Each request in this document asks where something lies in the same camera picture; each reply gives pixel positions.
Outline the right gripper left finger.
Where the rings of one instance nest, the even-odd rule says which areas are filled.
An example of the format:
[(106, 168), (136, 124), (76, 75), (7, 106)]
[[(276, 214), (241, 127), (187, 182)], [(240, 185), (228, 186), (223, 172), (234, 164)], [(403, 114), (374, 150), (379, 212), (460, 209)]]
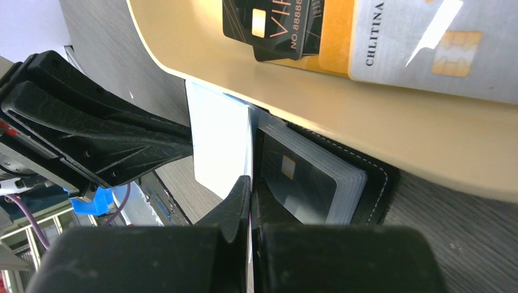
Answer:
[(246, 292), (250, 184), (189, 226), (66, 230), (28, 292)]

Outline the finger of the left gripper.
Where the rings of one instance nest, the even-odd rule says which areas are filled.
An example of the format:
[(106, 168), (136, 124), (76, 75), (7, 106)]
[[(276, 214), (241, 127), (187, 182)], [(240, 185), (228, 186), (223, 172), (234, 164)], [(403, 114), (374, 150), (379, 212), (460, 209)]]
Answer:
[(192, 137), (152, 132), (75, 109), (32, 81), (1, 92), (1, 112), (91, 183), (115, 187), (188, 157)]
[(147, 112), (118, 97), (88, 78), (55, 51), (32, 54), (24, 66), (31, 81), (89, 115), (152, 132), (191, 137), (189, 127)]

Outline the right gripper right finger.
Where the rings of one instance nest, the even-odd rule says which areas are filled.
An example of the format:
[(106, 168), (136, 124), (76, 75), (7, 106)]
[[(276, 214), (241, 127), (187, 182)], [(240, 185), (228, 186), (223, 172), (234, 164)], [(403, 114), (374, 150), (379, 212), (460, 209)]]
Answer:
[(256, 292), (444, 292), (424, 236), (407, 226), (304, 225), (263, 179), (251, 195)]

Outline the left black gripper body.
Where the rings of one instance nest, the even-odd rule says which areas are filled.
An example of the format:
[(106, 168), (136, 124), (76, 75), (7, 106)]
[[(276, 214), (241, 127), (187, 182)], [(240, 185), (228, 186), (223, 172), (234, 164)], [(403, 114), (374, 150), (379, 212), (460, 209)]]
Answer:
[(50, 152), (44, 148), (40, 139), (31, 137), (19, 123), (1, 112), (1, 156), (8, 162), (21, 165), (22, 171), (18, 172), (14, 167), (1, 169), (19, 177), (40, 175), (66, 189), (70, 193), (70, 198), (91, 202), (97, 185), (82, 177), (57, 157), (49, 155)]

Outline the black card holder wallet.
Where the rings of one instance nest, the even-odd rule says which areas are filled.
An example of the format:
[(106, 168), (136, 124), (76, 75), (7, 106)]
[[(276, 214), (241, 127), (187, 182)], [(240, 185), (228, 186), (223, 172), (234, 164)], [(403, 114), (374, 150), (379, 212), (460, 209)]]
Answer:
[(244, 103), (252, 155), (239, 178), (260, 179), (306, 225), (378, 225), (399, 179), (396, 167)]

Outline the silver Chlitina card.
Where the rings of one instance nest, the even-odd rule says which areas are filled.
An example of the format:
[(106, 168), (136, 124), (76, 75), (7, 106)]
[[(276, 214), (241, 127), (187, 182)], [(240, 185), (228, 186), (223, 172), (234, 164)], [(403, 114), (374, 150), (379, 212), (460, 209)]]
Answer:
[(240, 176), (252, 175), (250, 107), (193, 81), (185, 87), (195, 179), (225, 199)]

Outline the black gold VIP card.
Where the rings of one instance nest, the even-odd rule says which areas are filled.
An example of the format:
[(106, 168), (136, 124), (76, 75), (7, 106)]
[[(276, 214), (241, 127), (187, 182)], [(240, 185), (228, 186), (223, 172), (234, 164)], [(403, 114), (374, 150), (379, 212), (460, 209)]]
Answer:
[(259, 62), (316, 56), (324, 1), (222, 1), (226, 37), (248, 44)]

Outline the beige oval tray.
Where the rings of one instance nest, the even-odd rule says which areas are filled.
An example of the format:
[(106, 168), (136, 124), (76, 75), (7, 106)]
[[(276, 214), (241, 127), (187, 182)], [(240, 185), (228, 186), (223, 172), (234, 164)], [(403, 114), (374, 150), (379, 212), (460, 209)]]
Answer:
[(220, 1), (128, 1), (166, 73), (454, 190), (517, 201), (517, 106), (259, 63), (222, 32)]

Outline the silver VIP card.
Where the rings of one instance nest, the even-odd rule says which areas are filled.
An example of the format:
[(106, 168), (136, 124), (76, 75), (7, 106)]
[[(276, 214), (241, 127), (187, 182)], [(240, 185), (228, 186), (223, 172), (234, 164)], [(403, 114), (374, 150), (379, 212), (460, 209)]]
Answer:
[(349, 77), (517, 103), (517, 1), (356, 1)]

